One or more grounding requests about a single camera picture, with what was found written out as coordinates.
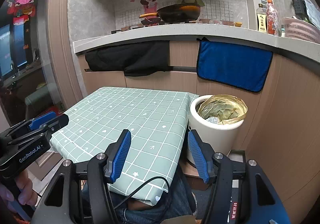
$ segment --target yellow plastic bag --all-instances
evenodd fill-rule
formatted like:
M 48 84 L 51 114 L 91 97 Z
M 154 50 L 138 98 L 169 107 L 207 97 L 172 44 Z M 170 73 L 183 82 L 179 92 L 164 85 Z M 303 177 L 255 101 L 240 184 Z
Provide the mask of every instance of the yellow plastic bag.
M 198 114 L 203 119 L 218 117 L 218 125 L 230 125 L 243 120 L 248 107 L 239 99 L 231 95 L 213 95 L 201 104 Z

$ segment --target green grid tablecloth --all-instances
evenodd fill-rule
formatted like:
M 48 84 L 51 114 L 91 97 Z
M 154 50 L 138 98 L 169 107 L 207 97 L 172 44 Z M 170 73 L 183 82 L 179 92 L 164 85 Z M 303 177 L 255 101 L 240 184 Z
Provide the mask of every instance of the green grid tablecloth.
M 116 142 L 123 129 L 132 135 L 121 176 L 110 191 L 128 195 L 146 180 L 172 182 L 188 123 L 198 95 L 188 92 L 103 87 L 68 109 L 69 124 L 52 135 L 53 150 L 74 163 L 90 160 Z M 156 179 L 134 198 L 155 205 L 165 182 Z

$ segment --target pan handle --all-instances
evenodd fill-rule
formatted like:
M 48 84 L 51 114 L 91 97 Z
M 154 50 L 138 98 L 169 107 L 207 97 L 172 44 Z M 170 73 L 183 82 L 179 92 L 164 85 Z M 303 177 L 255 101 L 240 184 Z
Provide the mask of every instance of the pan handle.
M 140 15 L 139 18 L 150 17 L 150 16 L 159 17 L 158 13 L 149 13 L 149 14 Z

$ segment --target white trash can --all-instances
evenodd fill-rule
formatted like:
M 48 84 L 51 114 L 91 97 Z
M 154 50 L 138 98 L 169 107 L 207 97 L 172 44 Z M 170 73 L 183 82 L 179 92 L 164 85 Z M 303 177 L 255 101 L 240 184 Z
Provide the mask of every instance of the white trash can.
M 195 129 L 198 132 L 201 140 L 210 144 L 215 152 L 221 152 L 227 155 L 232 148 L 235 137 L 238 134 L 239 127 L 242 125 L 244 120 L 240 120 L 230 125 L 218 125 L 203 119 L 201 116 L 199 116 L 197 111 L 200 105 L 211 96 L 212 95 L 201 96 L 196 98 L 191 103 L 188 128 L 189 130 Z M 189 147 L 187 158 L 191 163 L 194 164 Z

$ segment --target pink basket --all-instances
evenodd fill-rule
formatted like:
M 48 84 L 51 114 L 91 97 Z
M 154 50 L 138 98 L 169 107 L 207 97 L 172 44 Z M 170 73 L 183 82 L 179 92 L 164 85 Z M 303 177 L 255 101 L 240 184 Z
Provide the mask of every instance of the pink basket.
M 284 29 L 286 37 L 320 43 L 320 31 L 305 21 L 285 17 Z

